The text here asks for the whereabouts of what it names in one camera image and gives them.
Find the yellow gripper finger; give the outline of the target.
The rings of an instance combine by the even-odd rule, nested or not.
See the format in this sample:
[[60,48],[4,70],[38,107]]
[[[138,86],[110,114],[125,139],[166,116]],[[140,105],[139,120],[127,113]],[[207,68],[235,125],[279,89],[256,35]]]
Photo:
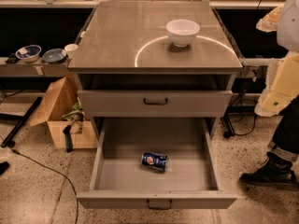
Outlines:
[[261,117],[272,117],[299,94],[299,53],[288,53],[279,61],[271,61],[265,85],[254,112]]
[[256,28],[262,32],[275,32],[278,28],[278,19],[281,13],[282,7],[275,7],[269,13],[267,13],[256,24]]

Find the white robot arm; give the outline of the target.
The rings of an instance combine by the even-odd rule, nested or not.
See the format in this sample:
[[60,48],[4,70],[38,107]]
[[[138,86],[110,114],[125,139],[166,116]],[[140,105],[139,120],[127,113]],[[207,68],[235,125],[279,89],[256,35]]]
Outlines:
[[272,117],[286,108],[299,94],[299,0],[286,0],[260,19],[256,28],[263,32],[277,32],[278,44],[287,55],[272,61],[266,74],[263,90],[254,112]]

